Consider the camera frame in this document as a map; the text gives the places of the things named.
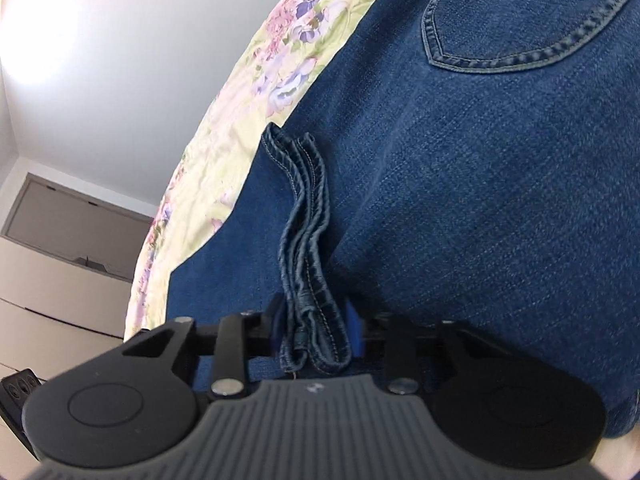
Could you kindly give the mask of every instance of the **bright light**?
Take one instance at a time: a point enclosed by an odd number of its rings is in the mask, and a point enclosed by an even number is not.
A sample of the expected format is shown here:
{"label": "bright light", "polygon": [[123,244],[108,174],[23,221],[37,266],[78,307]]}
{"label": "bright light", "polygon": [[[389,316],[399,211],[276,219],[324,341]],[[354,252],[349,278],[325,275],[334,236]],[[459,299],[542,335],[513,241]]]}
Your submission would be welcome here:
{"label": "bright light", "polygon": [[25,84],[44,81],[68,59],[78,12],[72,0],[4,0],[2,70]]}

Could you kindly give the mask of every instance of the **ribbed surface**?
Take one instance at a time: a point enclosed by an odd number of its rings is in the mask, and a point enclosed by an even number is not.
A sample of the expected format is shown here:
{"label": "ribbed surface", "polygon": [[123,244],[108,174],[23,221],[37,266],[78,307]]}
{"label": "ribbed surface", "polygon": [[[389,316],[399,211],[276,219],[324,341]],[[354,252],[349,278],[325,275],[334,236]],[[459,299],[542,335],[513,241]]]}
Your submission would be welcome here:
{"label": "ribbed surface", "polygon": [[602,480],[586,462],[544,472],[492,466],[450,443],[420,399],[381,392],[369,376],[265,381],[213,404],[190,437],[122,470],[47,463],[32,480]]}

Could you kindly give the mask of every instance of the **white logo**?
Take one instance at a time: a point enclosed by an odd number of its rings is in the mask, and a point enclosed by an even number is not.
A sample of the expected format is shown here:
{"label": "white logo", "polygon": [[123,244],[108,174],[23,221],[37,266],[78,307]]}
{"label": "white logo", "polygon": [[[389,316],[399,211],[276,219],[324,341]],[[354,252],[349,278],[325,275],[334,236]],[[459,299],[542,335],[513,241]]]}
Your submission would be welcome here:
{"label": "white logo", "polygon": [[313,383],[306,387],[306,390],[310,394],[319,394],[322,390],[324,390],[324,386],[320,383]]}

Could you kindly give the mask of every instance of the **yellow floral cloth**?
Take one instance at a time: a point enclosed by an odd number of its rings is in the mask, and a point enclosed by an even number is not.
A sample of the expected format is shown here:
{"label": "yellow floral cloth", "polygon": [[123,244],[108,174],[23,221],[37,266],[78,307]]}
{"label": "yellow floral cloth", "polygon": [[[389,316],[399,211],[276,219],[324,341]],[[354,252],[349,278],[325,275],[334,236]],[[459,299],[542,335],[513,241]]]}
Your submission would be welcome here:
{"label": "yellow floral cloth", "polygon": [[146,237],[125,338],[165,321],[172,270],[231,213],[260,135],[283,125],[375,0],[281,0],[234,67],[187,146]]}

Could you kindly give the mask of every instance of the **jeans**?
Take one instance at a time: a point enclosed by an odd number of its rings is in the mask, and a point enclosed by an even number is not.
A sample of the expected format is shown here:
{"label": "jeans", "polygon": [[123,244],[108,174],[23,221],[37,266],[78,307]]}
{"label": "jeans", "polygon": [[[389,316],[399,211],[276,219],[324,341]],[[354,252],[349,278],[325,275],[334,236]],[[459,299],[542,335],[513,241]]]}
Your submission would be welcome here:
{"label": "jeans", "polygon": [[[347,297],[422,324],[465,319],[592,384],[607,436],[626,433],[640,386],[638,37],[640,0],[377,0],[263,135],[232,215],[173,273],[168,315],[217,322],[289,287],[280,364],[319,372],[348,361]],[[322,192],[287,148],[289,180],[274,138],[314,147]]]}

